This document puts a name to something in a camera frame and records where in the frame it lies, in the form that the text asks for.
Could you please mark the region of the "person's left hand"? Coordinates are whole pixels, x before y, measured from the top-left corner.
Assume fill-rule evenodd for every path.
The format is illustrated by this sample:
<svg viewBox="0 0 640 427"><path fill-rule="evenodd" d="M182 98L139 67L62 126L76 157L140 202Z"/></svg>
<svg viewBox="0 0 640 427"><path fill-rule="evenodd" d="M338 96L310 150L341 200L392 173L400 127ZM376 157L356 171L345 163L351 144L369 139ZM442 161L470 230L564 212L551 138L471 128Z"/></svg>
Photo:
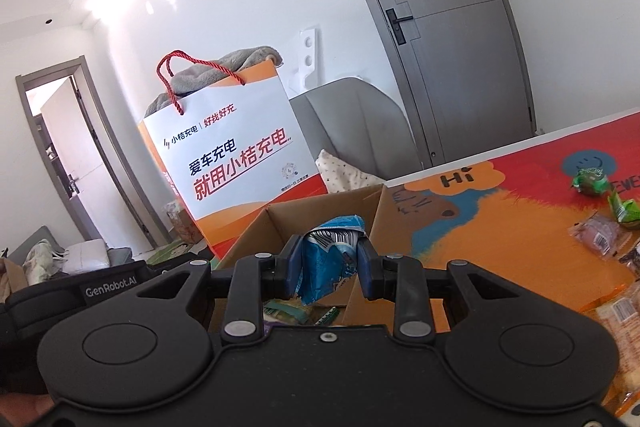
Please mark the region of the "person's left hand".
<svg viewBox="0 0 640 427"><path fill-rule="evenodd" d="M53 406L50 395L5 393L0 398L1 425L28 426Z"/></svg>

